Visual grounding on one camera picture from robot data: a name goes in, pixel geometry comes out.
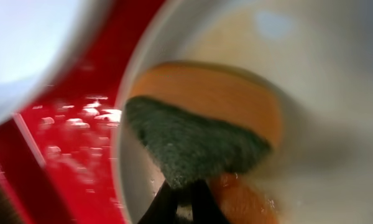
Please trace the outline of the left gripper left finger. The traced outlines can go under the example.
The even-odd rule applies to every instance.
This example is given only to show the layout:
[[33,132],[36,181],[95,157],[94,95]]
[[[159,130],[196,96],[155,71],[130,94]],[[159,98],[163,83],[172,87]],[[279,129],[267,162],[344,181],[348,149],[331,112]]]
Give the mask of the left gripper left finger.
[[164,181],[138,224],[173,224],[177,206],[175,191]]

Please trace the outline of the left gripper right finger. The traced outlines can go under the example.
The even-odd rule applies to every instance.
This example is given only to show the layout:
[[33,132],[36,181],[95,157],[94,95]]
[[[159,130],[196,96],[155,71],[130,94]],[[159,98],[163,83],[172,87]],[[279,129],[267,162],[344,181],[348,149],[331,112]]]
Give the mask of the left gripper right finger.
[[194,224],[229,224],[204,180],[191,185],[191,206]]

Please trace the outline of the orange green scrub sponge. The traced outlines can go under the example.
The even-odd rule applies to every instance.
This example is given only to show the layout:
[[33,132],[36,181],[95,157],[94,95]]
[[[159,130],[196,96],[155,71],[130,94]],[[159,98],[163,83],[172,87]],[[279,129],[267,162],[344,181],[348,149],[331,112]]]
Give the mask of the orange green scrub sponge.
[[277,223],[264,197],[238,179],[282,139],[280,103],[268,84],[217,65],[162,63],[132,82],[124,114],[177,195],[174,223],[193,223],[198,180],[229,223]]

